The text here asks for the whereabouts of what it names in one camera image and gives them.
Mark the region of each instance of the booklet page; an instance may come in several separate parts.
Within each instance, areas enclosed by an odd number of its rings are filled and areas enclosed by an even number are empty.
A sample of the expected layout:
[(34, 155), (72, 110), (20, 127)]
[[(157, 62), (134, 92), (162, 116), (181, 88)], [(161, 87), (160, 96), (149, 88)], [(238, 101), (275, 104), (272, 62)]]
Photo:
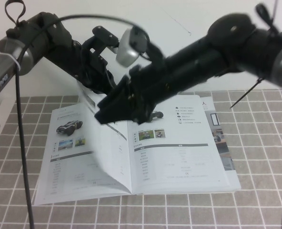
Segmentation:
[(151, 117), (141, 125), (129, 122), (134, 193), (229, 186), (199, 96), (175, 96), (158, 104)]
[(91, 115), (84, 104), (52, 112), (36, 205), (129, 194), (96, 160)]

